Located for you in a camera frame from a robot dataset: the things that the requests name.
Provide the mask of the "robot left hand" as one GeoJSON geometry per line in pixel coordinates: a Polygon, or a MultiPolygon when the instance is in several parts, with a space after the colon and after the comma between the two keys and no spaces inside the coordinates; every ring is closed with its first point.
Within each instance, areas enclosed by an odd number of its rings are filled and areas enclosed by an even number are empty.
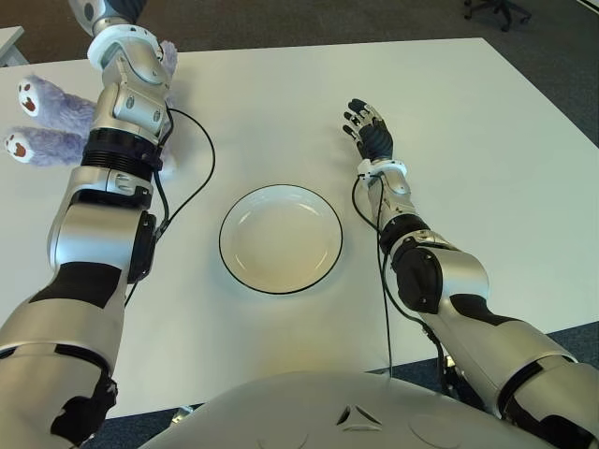
{"type": "Polygon", "coordinates": [[[136,24],[146,0],[69,0],[81,28],[96,36],[113,24],[136,24]]]}

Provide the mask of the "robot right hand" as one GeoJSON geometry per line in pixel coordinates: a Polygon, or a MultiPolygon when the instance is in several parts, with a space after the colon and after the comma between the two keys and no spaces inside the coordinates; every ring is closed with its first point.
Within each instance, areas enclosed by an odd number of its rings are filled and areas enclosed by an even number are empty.
{"type": "Polygon", "coordinates": [[[383,117],[370,104],[353,98],[343,113],[343,131],[351,137],[362,159],[390,160],[393,156],[393,138],[383,117]]]}

